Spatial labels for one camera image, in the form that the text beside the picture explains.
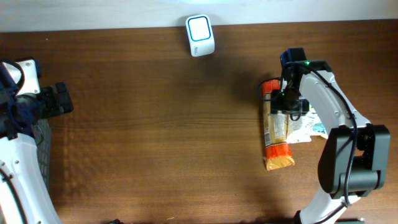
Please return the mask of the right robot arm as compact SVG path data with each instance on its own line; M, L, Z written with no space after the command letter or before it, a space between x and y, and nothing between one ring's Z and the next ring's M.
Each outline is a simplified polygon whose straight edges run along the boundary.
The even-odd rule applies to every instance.
M272 113L296 121L312 106L328 135L318 163L318 192L293 222L337 223L352 204L383 187L391 134L355 109L326 61L308 60L303 48L289 48L280 63L280 87L270 98Z

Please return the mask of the cream snack bag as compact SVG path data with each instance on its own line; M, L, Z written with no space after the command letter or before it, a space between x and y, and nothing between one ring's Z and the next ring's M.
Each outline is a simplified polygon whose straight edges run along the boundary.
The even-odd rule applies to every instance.
M292 121L289 116L287 118L286 142L288 144L310 142L312 136L328 139L325 126L312 105L310 105L308 113L301 116L297 121Z

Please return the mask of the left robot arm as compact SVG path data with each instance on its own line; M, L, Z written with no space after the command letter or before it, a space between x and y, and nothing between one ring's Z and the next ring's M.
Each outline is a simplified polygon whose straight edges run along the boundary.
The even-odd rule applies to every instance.
M65 83L40 87L33 58L1 60L1 223L60 223L50 199L51 129L73 111Z

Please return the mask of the orange spaghetti packet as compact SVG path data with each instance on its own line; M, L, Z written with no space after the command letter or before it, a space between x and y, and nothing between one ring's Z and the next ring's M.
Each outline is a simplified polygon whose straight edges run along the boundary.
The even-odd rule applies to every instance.
M272 92L280 88L278 79L267 80L260 85L262 96L262 120L264 130L264 162L268 171L295 165L287 139L287 115L271 113Z

